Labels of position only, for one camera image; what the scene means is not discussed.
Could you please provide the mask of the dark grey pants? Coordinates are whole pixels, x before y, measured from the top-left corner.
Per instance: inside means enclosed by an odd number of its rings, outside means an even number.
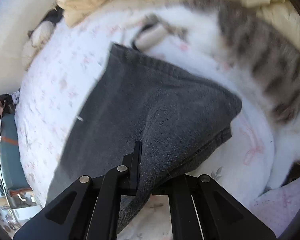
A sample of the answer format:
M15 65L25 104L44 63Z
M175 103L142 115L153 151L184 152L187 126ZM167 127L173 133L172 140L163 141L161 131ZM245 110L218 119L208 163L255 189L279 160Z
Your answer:
M195 170L231 138L241 99L219 84L119 44L87 98L67 139L46 201L79 176L104 175L142 144L139 185L122 199L123 230L147 203L154 187Z

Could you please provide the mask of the teal bed footboard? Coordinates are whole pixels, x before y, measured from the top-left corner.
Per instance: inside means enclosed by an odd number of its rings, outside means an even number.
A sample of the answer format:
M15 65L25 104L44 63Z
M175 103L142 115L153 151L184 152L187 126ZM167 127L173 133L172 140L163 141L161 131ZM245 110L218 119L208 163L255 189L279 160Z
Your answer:
M32 191L20 161L18 134L13 114L4 114L1 118L0 170L8 196Z

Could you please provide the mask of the white floral bed sheet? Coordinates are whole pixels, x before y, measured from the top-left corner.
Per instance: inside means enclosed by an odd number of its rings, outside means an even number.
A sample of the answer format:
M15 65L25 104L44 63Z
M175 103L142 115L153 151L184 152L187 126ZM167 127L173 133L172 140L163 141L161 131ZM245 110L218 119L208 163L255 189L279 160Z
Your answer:
M61 22L33 59L21 84L15 123L25 177L41 205L48 203L47 193L72 125L103 75L109 46L129 44L138 26L127 29L124 25L138 12L94 15L73 29ZM148 53L216 79L242 96L243 108L232 123L232 138L191 175L209 174L281 235L300 209L300 174L291 182L287 176L277 189L267 188L275 140L259 103L229 79L228 65L177 36L166 35Z

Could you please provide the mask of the cream lace pillow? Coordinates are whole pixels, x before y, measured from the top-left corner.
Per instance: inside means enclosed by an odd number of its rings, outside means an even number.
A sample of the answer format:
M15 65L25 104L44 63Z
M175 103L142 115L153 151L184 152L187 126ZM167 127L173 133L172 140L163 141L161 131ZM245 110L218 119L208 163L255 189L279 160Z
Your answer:
M25 70L28 70L33 59L49 41L55 26L50 21L43 21L30 35L29 40L24 44L21 51L21 63Z

